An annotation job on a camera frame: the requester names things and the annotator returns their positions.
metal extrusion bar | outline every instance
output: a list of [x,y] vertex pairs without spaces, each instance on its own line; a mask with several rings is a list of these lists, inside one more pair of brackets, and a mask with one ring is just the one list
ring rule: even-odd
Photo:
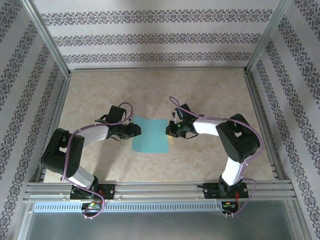
[[[104,212],[109,213],[157,213],[157,212],[220,212],[221,201],[204,199],[203,190],[197,185],[203,181],[190,182],[118,182],[115,184],[114,200],[107,200]],[[254,187],[246,182],[250,193]],[[27,185],[17,225],[17,239],[28,233],[32,213],[74,213],[81,210],[88,200],[70,200],[71,184],[34,182]],[[308,229],[297,209],[297,197],[290,180],[260,180],[251,201],[284,201],[291,228],[296,239],[308,238]]]
[[251,71],[256,62],[258,61],[261,53],[265,49],[265,46],[267,45],[267,42],[271,38],[274,30],[277,28],[278,23],[280,22],[280,19],[283,17],[286,9],[288,8],[289,4],[291,3],[291,0],[280,0],[278,5],[276,6],[270,21],[268,22],[259,42],[257,43],[256,47],[253,50],[253,53],[246,65],[247,71]]
[[78,68],[71,73],[90,72],[135,72],[135,71],[205,71],[205,70],[243,70],[243,67],[208,67],[208,66],[187,66],[187,67],[117,67],[117,68]]
[[[107,202],[154,203],[154,202],[206,202],[203,190],[197,185],[204,182],[118,182],[115,184],[114,200]],[[246,182],[250,193],[254,187]],[[29,183],[24,202],[73,202],[70,200],[71,184],[68,183]],[[296,200],[290,180],[257,181],[256,191],[251,201]]]
[[62,71],[63,75],[67,77],[69,75],[69,68],[67,66],[66,61],[64,60],[62,54],[60,53],[54,39],[52,38],[49,30],[47,29],[37,7],[35,6],[32,0],[21,0],[22,4],[24,5],[25,9],[27,10],[31,20],[37,27],[44,43],[47,45],[50,53],[52,54],[54,60],[58,64],[60,70]]
[[[60,96],[59,96],[59,99],[58,99],[58,103],[57,103],[57,109],[56,109],[56,111],[54,113],[54,116],[53,116],[53,120],[52,120],[52,124],[50,126],[48,138],[46,139],[46,142],[45,142],[45,147],[47,147],[54,130],[56,130],[58,128],[59,121],[60,121],[61,114],[62,114],[62,110],[64,108],[64,104],[65,104],[65,101],[66,101],[67,92],[68,92],[68,89],[69,89],[71,77],[72,77],[72,73],[69,76],[65,77],[65,79],[63,81],[63,86],[62,86],[61,93],[60,93]],[[44,167],[40,164],[34,181],[35,182],[40,182],[40,180],[42,180],[41,179],[42,176],[43,176],[43,179],[44,179],[44,177],[45,177],[44,173],[45,173],[44,172]]]
[[279,180],[288,179],[288,177],[286,175],[284,175],[282,168],[280,166],[279,160],[277,158],[276,151],[275,151],[274,145],[272,143],[270,133],[268,131],[268,126],[267,126],[266,120],[264,118],[264,114],[263,114],[261,105],[259,103],[256,89],[253,86],[253,80],[251,79],[250,74],[247,74],[247,73],[244,73],[244,79],[245,79],[245,82],[246,82],[246,85],[247,85],[247,88],[249,91],[249,95],[250,95],[250,98],[252,101],[252,105],[253,105],[253,109],[254,109],[254,112],[256,115],[256,119],[258,121],[259,128],[261,130],[266,153],[268,155],[269,160],[272,162],[271,167],[274,167],[274,169],[272,169],[272,171],[274,171],[274,170],[276,171],[276,175]]

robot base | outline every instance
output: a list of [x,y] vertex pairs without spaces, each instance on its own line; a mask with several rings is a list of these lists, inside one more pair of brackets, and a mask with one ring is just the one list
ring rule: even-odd
[[[115,184],[98,184],[97,192],[104,196],[105,200],[113,200],[115,195]],[[70,200],[101,200],[95,194],[91,194],[85,190],[79,189],[76,186],[72,186],[70,193]]]
[[204,183],[203,186],[203,193],[205,199],[235,199],[236,198],[236,191],[239,194],[240,199],[247,199],[249,197],[247,184],[241,182],[239,187],[235,191],[227,193],[226,196],[220,195],[219,183]]

patterned wallpaper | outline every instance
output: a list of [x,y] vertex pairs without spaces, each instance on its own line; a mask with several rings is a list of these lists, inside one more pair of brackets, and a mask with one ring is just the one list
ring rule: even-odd
[[244,67],[279,0],[34,2],[72,70]]
[[64,77],[19,0],[0,0],[0,240],[12,239]]
[[320,5],[294,0],[252,71],[283,168],[320,239]]

blue towel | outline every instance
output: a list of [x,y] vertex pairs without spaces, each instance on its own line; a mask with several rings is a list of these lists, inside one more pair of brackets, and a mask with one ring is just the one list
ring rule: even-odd
[[132,140],[132,150],[147,154],[166,154],[169,141],[166,135],[167,119],[146,119],[133,117],[133,122],[141,128],[141,135]]

robotic arm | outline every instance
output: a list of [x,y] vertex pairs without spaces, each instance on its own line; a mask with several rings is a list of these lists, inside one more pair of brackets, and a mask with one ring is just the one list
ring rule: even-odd
[[[86,146],[100,140],[118,137],[117,141],[133,138],[141,134],[141,128],[133,122],[119,123],[123,116],[127,115],[125,109],[112,106],[109,114],[97,119],[97,126],[86,128],[74,135],[69,148],[69,159],[66,169],[66,177],[74,184],[85,189],[98,191],[98,178],[87,172],[80,166],[82,150]],[[69,139],[72,133],[58,128],[54,131],[47,148],[41,158],[43,167],[63,175],[66,163],[66,153]]]
[[[190,112],[187,104],[180,107]],[[247,165],[246,161],[260,147],[258,137],[249,128],[232,121],[198,118],[180,108],[176,108],[172,115],[175,117],[175,121],[170,121],[165,130],[169,136],[187,139],[186,134],[193,133],[193,137],[199,134],[220,137],[228,159],[225,170],[219,177],[219,194],[221,197],[226,197],[234,193],[242,182],[242,172]],[[231,119],[249,125],[241,114],[235,114]]]

